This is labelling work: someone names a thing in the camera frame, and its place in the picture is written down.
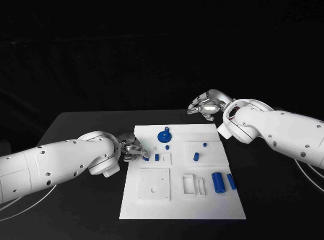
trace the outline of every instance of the blue object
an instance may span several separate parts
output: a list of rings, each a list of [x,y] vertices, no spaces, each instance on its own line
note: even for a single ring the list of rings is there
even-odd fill
[[[235,183],[234,183],[231,174],[227,174],[227,177],[228,177],[228,183],[230,183],[231,189],[234,190],[235,189]]]
[[[193,153],[193,158],[192,158],[192,160],[193,160],[193,161],[198,161],[198,159],[199,159],[199,154],[198,154],[198,153]]]
[[[157,134],[157,140],[166,143],[170,140],[169,128],[164,127],[163,131]]]
[[[224,193],[225,192],[225,187],[224,187],[219,172],[212,173],[212,181],[214,181],[214,192],[218,193],[218,194]]]

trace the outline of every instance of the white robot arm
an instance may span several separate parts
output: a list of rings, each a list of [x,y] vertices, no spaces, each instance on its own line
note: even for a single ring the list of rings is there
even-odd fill
[[[222,112],[221,136],[232,136],[248,144],[256,137],[264,139],[272,150],[324,169],[324,121],[287,111],[273,110],[253,99],[231,99],[218,90],[208,90],[188,106],[188,114]]]
[[[0,157],[0,204],[73,179],[86,168],[109,177],[120,170],[121,152],[125,162],[137,155],[149,158],[134,134],[115,138],[94,131]]]

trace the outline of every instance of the black curtain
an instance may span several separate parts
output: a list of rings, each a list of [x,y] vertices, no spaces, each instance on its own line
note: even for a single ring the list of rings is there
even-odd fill
[[[324,1],[0,6],[11,151],[62,112],[185,109],[208,89],[324,120]]]

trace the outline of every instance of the table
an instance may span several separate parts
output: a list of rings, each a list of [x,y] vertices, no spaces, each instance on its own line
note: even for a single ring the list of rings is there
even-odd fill
[[[215,114],[215,126],[221,114]],[[199,114],[180,110],[62,113],[37,145],[75,139],[102,130],[115,136],[136,125],[206,124]],[[59,184],[46,199],[23,214],[0,222],[0,239],[218,239],[269,238],[305,230],[324,233],[324,193],[309,183],[290,158],[272,151],[257,138],[250,144],[222,139],[247,220],[120,220],[127,163],[111,177],[88,171]],[[324,181],[309,171],[315,182]],[[47,193],[44,189],[21,198],[0,218],[26,209]]]

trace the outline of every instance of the cable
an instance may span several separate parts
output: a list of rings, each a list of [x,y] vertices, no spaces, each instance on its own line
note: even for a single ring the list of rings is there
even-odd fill
[[[52,190],[54,189],[54,186],[53,186],[53,188],[50,189],[50,191],[47,192],[47,194],[43,196],[43,198],[41,198],[27,209],[24,209],[21,212],[18,212],[17,214],[14,214],[13,216],[10,216],[10,217],[7,217],[7,218],[4,218],[4,219],[0,219],[0,221],[7,220],[7,219],[13,218],[14,216],[20,215],[23,212],[26,212],[26,211],[46,198],[46,196],[50,194]]]
[[[311,180],[311,178],[308,177],[306,173],[303,172],[303,170],[302,170],[302,168],[301,168],[299,163],[298,163],[296,160],[295,160],[295,163],[298,164],[298,167],[299,167],[303,175],[306,176],[308,180],[311,181],[311,183],[312,183],[312,184],[316,186],[316,188],[324,192],[322,188],[315,184],[315,182]]]
[[[315,171],[315,173],[324,178],[324,176],[319,174],[319,172],[312,168],[312,166],[308,164],[308,167]]]
[[[10,202],[4,207],[1,207],[0,211],[4,210],[10,205],[13,205],[20,199],[21,197],[18,197],[13,202]]]

